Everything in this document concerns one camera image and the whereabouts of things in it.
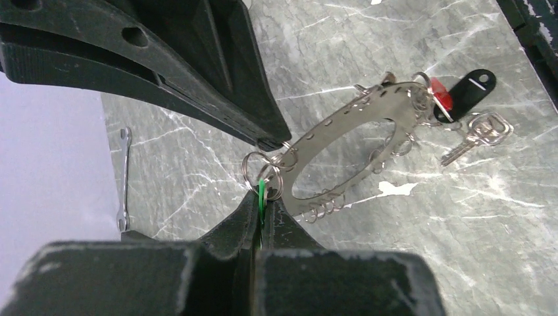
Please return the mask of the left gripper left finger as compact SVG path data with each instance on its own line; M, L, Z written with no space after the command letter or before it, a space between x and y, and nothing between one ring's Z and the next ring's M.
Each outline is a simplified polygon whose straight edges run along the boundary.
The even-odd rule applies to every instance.
M259 205L248 193L237 209L196 240L163 241L135 230L121 235L138 246L124 286L129 315L250 315Z

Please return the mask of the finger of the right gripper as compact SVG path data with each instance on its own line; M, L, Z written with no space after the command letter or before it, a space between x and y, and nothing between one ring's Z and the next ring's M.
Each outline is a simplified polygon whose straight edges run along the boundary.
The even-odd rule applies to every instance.
M265 151L292 137L242 1L2 1L1 71L144 101Z

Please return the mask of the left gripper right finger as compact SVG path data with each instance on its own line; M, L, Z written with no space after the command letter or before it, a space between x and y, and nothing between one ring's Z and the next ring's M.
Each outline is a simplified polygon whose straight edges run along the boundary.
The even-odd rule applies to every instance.
M255 251L256 315L330 315L327 250L286 211L267 203Z

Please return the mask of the black tagged key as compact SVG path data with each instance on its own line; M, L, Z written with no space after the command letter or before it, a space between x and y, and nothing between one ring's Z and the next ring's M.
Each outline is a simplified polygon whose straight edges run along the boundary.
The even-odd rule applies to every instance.
M480 68L469 72L448 90L453 100L450 112L438 107L434 98L434 118L448 124L461 120L495 89L496 84L497 77L490 70Z

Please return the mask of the plain silver key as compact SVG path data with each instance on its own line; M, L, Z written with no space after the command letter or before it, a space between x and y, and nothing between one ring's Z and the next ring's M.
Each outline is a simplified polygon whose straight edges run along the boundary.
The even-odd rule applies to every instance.
M514 132L514 126L495 111L471 114L465 127L462 142L442 156L441 167L447 167L474 147L499 145Z

